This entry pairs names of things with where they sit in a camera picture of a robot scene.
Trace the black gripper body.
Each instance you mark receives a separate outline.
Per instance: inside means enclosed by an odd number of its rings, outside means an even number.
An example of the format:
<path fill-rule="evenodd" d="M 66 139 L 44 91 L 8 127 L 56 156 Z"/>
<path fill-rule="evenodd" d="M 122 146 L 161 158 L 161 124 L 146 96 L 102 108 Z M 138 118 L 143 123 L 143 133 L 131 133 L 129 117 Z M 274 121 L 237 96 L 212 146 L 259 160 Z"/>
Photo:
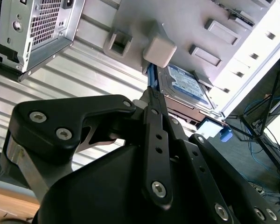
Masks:
<path fill-rule="evenodd" d="M 45 195 L 40 224 L 195 224 L 190 174 L 180 160 L 155 162 L 161 173 L 144 179 L 139 148 L 117 149 L 63 177 Z"/>

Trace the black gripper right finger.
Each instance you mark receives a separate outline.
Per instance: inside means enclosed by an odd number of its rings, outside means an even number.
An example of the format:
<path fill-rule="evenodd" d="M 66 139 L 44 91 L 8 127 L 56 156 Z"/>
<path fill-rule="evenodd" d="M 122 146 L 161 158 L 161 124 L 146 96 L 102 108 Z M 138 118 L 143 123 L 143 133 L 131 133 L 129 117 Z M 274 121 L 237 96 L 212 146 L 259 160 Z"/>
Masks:
<path fill-rule="evenodd" d="M 170 147 L 179 157 L 183 176 L 190 174 L 194 190 L 189 194 L 196 224 L 280 224 L 280 215 L 259 192 L 201 135 L 187 137 L 170 117 L 164 97 L 160 109 Z"/>

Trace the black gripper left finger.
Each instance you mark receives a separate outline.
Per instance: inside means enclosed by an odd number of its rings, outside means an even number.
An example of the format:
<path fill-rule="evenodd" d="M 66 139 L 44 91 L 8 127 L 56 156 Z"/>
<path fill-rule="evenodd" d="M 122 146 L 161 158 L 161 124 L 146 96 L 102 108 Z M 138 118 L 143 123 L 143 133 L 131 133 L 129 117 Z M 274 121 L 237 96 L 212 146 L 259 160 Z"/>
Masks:
<path fill-rule="evenodd" d="M 2 168 L 41 202 L 63 177 L 123 147 L 141 150 L 145 181 L 157 178 L 153 163 L 170 159 L 160 97 L 149 87 L 140 105 L 122 95 L 20 103 L 10 119 Z"/>

